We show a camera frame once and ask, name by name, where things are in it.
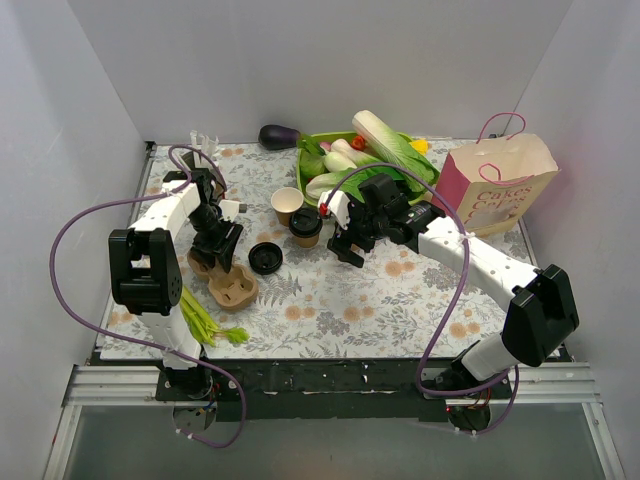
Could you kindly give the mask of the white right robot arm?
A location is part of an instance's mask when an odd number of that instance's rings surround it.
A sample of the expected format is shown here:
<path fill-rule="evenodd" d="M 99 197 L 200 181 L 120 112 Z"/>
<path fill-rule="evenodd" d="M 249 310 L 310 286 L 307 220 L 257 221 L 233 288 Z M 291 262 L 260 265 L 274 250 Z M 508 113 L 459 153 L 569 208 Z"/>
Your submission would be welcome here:
<path fill-rule="evenodd" d="M 327 243 L 342 262 L 362 267 L 358 246 L 370 252 L 389 239 L 456 271 L 461 284 L 481 289 L 505 312 L 501 332 L 479 340 L 432 380 L 416 378 L 430 397 L 475 397 L 500 382 L 509 369 L 540 366 L 579 326 L 568 274 L 556 265 L 541 269 L 515 260 L 464 229 L 446 204 L 411 204 L 387 174 L 377 174 L 354 197 L 339 188 L 321 194 L 318 207 L 336 220 Z"/>

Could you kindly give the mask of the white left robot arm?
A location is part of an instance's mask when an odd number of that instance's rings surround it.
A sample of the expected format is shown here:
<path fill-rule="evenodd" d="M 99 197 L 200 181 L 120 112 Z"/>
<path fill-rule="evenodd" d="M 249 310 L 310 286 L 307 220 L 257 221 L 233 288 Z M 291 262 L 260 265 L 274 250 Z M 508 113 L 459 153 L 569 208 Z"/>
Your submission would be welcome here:
<path fill-rule="evenodd" d="M 213 377 L 193 362 L 202 346 L 179 307 L 183 281 L 174 240 L 189 222 L 196 236 L 190 253 L 207 267 L 231 269 L 242 226 L 235 222 L 246 207 L 226 200 L 224 188 L 206 168 L 171 171 L 163 179 L 165 196 L 127 229 L 108 239 L 114 301 L 126 307 L 151 332 L 163 351 L 169 385 L 193 400 L 205 398 Z"/>

